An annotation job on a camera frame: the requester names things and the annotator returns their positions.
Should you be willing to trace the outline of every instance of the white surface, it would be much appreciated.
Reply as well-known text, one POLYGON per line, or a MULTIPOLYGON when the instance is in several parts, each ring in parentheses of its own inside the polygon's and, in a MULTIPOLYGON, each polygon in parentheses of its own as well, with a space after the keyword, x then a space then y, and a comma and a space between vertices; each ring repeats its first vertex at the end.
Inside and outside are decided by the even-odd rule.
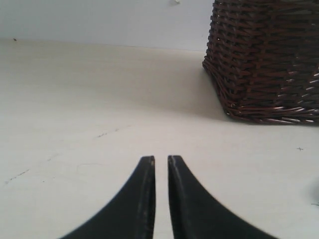
POLYGON ((212 0, 0 0, 0 38, 206 49, 212 0))
POLYGON ((319 129, 229 120, 203 53, 7 40, 0 53, 0 238, 64 235, 152 154, 155 239, 172 239, 169 154, 248 222, 318 237, 319 129))

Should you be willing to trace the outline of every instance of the white floor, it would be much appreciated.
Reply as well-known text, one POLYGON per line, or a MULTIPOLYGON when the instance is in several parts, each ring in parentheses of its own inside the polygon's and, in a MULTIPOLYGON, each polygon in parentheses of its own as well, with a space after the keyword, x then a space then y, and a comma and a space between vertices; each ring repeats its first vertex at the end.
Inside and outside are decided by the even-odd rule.
POLYGON ((172 239, 167 155, 281 239, 319 235, 319 128, 227 118, 203 52, 0 41, 0 238, 54 239, 155 155, 155 239, 172 239))

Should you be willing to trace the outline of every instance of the white wall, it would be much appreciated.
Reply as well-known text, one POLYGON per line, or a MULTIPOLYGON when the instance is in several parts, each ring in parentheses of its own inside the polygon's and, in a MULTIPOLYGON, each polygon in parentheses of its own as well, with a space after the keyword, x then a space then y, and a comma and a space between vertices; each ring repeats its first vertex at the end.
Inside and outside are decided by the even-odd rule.
POLYGON ((205 50, 212 0, 0 0, 0 38, 205 50))

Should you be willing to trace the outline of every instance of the woven basket weave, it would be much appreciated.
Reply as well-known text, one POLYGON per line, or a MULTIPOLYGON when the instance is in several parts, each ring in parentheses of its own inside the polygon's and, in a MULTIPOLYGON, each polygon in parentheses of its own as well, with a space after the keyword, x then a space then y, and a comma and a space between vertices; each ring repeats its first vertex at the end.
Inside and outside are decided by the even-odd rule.
POLYGON ((319 123, 319 0, 216 0, 203 66, 225 112, 319 123))

